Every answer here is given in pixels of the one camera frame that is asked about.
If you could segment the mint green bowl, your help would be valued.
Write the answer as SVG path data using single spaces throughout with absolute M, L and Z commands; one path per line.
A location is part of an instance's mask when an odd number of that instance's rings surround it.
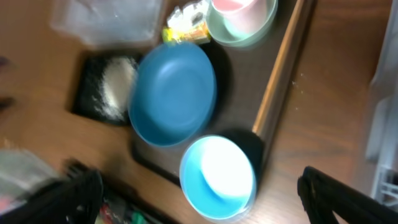
M 246 48 L 268 33 L 277 8 L 277 0 L 211 0 L 206 24 L 217 43 Z

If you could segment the light blue bowl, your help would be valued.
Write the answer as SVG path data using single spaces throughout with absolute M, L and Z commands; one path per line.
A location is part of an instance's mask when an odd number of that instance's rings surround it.
M 215 223 L 235 222 L 254 203 L 254 168 L 243 150 L 220 135 L 189 145 L 179 168 L 180 186 L 194 210 Z

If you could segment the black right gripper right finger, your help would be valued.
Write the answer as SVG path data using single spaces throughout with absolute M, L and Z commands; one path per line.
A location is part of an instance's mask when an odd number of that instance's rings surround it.
M 311 166 L 297 193 L 311 224 L 339 224 L 335 215 L 348 223 L 397 223 L 397 212 Z

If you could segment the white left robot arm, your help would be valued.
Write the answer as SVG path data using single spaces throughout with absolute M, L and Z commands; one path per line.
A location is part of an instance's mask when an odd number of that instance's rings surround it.
M 56 170 L 27 150 L 1 149 L 1 214 L 24 203 L 52 180 Z

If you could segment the pink cup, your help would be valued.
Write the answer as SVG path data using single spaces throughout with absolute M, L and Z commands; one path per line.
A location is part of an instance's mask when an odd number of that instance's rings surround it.
M 245 34 L 257 32 L 265 23 L 268 0 L 211 0 L 214 9 L 238 31 Z

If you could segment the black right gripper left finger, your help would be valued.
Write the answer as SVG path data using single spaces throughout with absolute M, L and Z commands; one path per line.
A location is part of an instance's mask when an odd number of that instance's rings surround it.
M 1 214 L 1 224 L 94 223 L 103 203 L 102 176 L 96 169 L 81 170 L 21 199 L 21 205 Z

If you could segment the dark blue plate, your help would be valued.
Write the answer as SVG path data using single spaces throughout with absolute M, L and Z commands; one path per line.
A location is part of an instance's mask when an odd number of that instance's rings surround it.
M 170 147 L 209 122 L 217 97 L 215 71 L 196 44 L 161 44 L 140 62 L 129 118 L 146 143 Z

